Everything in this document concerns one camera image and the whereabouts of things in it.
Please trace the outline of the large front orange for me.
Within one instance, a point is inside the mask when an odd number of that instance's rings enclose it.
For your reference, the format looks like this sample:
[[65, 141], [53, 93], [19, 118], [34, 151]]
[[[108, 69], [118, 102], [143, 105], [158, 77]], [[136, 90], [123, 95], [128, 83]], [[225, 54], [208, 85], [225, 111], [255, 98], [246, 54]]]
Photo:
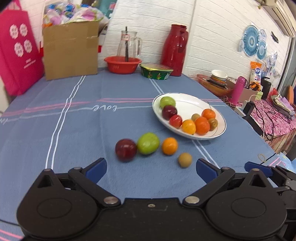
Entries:
[[194, 123], [196, 126], [196, 133], [198, 135], [203, 136], [210, 131], [210, 123], [205, 117], [201, 116], [197, 118]]

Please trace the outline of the red brown plum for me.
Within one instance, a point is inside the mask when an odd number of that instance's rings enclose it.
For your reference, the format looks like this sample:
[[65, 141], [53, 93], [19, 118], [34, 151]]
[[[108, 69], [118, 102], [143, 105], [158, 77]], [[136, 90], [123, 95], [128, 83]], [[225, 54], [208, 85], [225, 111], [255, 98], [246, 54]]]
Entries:
[[210, 124], [210, 131], [213, 131], [213, 130], [215, 130], [215, 128], [217, 128], [217, 126], [218, 126], [218, 121], [217, 121], [217, 119], [215, 119], [215, 118], [210, 118], [210, 119], [208, 119], [208, 122], [209, 122], [209, 124]]

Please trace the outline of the glass pitcher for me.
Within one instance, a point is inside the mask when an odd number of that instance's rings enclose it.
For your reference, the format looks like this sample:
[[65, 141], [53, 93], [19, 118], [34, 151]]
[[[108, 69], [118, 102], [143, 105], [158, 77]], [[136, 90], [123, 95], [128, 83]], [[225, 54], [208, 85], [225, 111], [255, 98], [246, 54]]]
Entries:
[[[142, 51], [142, 39], [137, 36], [137, 32], [128, 31], [128, 55], [129, 58], [137, 58]], [[121, 38], [117, 50], [117, 56], [125, 57], [125, 31], [121, 31]]]

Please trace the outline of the red thermos jug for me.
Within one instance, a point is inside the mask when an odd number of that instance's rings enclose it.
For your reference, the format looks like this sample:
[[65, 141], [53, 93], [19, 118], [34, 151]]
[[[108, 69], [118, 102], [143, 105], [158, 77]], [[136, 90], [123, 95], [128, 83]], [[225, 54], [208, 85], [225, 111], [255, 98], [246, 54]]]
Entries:
[[181, 76], [189, 33], [184, 25], [172, 24], [162, 50], [161, 64], [171, 69], [171, 76]]

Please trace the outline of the pink tote bag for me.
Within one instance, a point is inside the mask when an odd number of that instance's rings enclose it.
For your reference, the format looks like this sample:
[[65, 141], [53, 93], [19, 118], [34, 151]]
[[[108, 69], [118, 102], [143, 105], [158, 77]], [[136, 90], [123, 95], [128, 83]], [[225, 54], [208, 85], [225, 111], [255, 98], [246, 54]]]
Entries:
[[24, 94], [44, 76], [28, 12], [19, 1], [1, 11], [1, 80], [11, 96]]

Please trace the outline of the dark red plum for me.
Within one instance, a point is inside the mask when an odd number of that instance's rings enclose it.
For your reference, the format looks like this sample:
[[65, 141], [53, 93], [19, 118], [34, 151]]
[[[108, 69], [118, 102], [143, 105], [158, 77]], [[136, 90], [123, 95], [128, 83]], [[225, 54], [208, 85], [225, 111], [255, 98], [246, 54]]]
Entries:
[[137, 145], [131, 139], [121, 139], [115, 145], [115, 153], [120, 161], [129, 162], [137, 154]]
[[167, 121], [176, 114], [178, 114], [178, 111], [173, 105], [166, 105], [162, 109], [162, 117]]

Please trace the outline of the tan brown longan fruit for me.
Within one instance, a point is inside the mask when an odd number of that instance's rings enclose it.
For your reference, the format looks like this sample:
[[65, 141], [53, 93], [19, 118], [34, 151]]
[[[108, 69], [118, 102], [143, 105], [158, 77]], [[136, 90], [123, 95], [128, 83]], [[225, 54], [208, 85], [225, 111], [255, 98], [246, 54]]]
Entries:
[[193, 158], [189, 153], [182, 153], [178, 157], [178, 164], [182, 168], [188, 168], [192, 164]]

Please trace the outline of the yellow orange citrus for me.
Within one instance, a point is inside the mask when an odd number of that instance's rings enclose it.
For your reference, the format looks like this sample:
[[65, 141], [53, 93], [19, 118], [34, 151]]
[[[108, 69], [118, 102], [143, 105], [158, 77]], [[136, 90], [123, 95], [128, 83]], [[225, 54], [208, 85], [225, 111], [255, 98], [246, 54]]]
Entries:
[[191, 119], [183, 121], [182, 131], [189, 135], [193, 135], [196, 132], [195, 122]]

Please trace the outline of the pink thermos bottle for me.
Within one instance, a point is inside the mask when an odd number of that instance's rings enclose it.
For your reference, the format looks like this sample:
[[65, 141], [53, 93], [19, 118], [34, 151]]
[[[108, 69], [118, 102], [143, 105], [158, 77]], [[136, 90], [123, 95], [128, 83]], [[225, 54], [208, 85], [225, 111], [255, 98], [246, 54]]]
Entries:
[[244, 78], [243, 76], [240, 76], [237, 78], [236, 84], [234, 85], [234, 89], [232, 90], [231, 99], [230, 99], [230, 102], [232, 104], [236, 105], [237, 102], [239, 101], [240, 95], [243, 92], [246, 81], [247, 81], [246, 78]]

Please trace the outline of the black utensil in pitcher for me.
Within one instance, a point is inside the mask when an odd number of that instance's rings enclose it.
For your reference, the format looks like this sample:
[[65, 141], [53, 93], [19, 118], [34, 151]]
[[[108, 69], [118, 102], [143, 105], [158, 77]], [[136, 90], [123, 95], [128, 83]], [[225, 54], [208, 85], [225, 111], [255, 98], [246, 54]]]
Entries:
[[128, 59], [129, 59], [129, 55], [128, 55], [128, 39], [129, 39], [129, 36], [128, 36], [128, 27], [126, 26], [125, 27], [125, 61], [128, 62]]

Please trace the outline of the red plastic basket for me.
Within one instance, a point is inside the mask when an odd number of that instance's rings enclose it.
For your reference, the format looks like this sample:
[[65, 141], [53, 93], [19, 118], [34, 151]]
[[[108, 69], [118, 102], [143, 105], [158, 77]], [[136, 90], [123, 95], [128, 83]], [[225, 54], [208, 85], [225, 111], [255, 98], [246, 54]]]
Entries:
[[123, 56], [109, 56], [104, 58], [107, 69], [115, 74], [132, 74], [142, 61], [138, 58], [129, 58], [126, 62]]

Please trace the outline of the brown cardboard box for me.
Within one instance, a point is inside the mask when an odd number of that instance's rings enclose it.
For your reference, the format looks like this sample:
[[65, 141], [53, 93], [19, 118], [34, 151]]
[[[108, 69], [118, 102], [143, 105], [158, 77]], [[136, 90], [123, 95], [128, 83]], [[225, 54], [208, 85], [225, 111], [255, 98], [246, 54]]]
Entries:
[[73, 22], [43, 29], [46, 80], [95, 75], [99, 22]]

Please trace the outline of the green apple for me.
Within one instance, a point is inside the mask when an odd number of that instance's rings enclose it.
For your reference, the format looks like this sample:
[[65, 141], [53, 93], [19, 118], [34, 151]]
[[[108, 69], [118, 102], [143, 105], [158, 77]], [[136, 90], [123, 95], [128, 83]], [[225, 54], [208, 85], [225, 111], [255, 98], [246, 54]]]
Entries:
[[168, 106], [168, 105], [171, 105], [171, 106], [175, 107], [176, 102], [172, 97], [164, 96], [164, 97], [161, 98], [161, 100], [159, 102], [159, 105], [160, 105], [161, 108], [164, 108], [165, 106]]
[[137, 141], [137, 149], [142, 155], [150, 155], [154, 153], [160, 145], [158, 136], [148, 132], [143, 134]]

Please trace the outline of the small red apple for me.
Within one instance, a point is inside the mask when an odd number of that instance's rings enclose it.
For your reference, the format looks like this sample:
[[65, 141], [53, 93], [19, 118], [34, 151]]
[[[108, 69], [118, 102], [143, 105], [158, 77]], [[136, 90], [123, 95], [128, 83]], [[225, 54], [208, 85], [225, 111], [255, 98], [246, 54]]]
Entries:
[[173, 115], [169, 120], [169, 124], [177, 129], [179, 129], [182, 126], [182, 123], [182, 117], [178, 114]]

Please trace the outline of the large orange with stem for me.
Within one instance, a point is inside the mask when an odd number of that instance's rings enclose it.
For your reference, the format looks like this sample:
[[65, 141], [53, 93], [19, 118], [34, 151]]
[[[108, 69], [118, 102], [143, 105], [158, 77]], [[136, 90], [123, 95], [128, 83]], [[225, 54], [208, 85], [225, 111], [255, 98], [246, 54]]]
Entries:
[[210, 108], [204, 109], [202, 112], [202, 116], [206, 119], [216, 118], [216, 113]]

